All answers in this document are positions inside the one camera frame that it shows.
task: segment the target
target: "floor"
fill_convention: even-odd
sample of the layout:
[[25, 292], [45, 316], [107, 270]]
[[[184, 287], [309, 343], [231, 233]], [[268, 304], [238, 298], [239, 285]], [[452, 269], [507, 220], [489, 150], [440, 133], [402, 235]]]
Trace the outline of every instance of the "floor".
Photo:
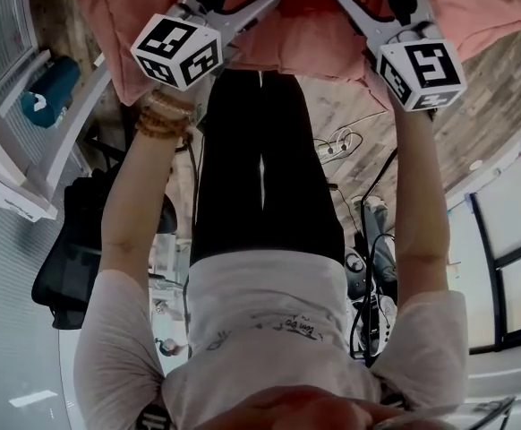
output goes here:
[[[31, 1], [42, 46], [52, 48], [57, 55], [67, 54], [78, 60], [82, 79], [87, 79], [99, 49], [75, 2]], [[464, 68], [468, 91], [456, 104], [440, 112], [434, 124], [440, 168], [447, 190], [469, 174], [472, 163], [489, 158], [521, 126], [521, 32], [501, 39], [467, 61]], [[315, 137], [327, 140], [339, 127], [382, 111], [357, 85], [310, 78], [299, 80], [311, 113]], [[91, 121], [98, 121], [110, 133], [121, 127], [120, 107], [111, 85], [96, 106]], [[390, 114], [363, 120], [352, 129], [362, 135], [362, 146], [350, 158], [325, 166], [329, 181], [339, 185], [347, 200], [365, 192], [396, 146]], [[389, 225], [393, 224], [396, 208], [396, 173], [397, 163], [394, 163], [374, 192], [389, 207]], [[176, 158], [174, 177], [167, 191], [177, 208], [179, 236], [189, 238], [192, 172], [188, 155]], [[302, 196], [302, 193], [298, 194], [299, 202]], [[339, 193], [332, 196], [346, 239], [351, 243], [353, 221]]]

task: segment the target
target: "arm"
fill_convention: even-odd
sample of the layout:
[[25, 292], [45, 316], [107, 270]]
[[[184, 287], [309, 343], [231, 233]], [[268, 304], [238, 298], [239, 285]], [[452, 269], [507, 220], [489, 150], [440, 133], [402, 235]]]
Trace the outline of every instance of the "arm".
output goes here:
[[137, 133], [103, 212], [99, 271], [124, 272], [144, 291], [148, 291], [149, 251], [177, 140]]
[[393, 99], [397, 129], [396, 262], [398, 305], [448, 289], [449, 223], [430, 118]]

